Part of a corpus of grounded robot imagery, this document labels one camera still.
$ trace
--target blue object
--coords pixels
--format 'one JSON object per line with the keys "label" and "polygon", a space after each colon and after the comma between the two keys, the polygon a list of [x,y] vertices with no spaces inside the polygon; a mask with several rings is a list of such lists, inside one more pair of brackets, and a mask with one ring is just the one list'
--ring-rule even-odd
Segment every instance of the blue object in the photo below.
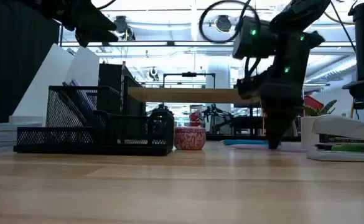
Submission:
{"label": "blue object", "polygon": [[253,145],[268,145],[269,142],[265,140],[224,140],[223,142],[226,146],[231,146],[235,144],[253,144]]}

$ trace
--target red ceramic jar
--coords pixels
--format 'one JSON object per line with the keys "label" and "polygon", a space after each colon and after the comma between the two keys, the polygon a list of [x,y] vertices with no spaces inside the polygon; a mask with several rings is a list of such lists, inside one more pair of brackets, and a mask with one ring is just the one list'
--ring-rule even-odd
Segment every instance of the red ceramic jar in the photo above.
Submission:
{"label": "red ceramic jar", "polygon": [[176,149],[201,150],[207,137],[202,127],[176,127],[174,144]]}

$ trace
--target black mesh desk organizer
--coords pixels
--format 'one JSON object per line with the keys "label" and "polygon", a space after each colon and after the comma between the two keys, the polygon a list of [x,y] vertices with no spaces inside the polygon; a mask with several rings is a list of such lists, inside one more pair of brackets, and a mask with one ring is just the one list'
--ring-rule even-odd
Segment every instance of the black mesh desk organizer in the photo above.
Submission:
{"label": "black mesh desk organizer", "polygon": [[18,153],[165,156],[174,117],[119,115],[119,93],[107,86],[50,86],[46,127],[18,128]]}

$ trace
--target wooden tabletop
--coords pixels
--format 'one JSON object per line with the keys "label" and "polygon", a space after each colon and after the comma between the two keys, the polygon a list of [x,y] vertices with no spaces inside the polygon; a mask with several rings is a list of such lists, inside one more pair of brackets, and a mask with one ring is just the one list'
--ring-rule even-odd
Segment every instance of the wooden tabletop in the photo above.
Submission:
{"label": "wooden tabletop", "polygon": [[364,163],[232,149],[0,152],[0,224],[364,224]]}
{"label": "wooden tabletop", "polygon": [[141,102],[255,104],[259,97],[242,100],[236,89],[129,87],[128,94]]}

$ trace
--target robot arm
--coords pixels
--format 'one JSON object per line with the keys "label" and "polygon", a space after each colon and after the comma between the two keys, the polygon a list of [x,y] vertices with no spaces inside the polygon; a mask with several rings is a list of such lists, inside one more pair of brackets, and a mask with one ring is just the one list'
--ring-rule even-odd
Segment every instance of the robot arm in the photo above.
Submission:
{"label": "robot arm", "polygon": [[86,47],[89,42],[117,42],[112,32],[116,25],[105,17],[91,0],[4,0],[20,2],[41,13],[47,19],[61,22],[64,28],[74,31],[78,43]]}

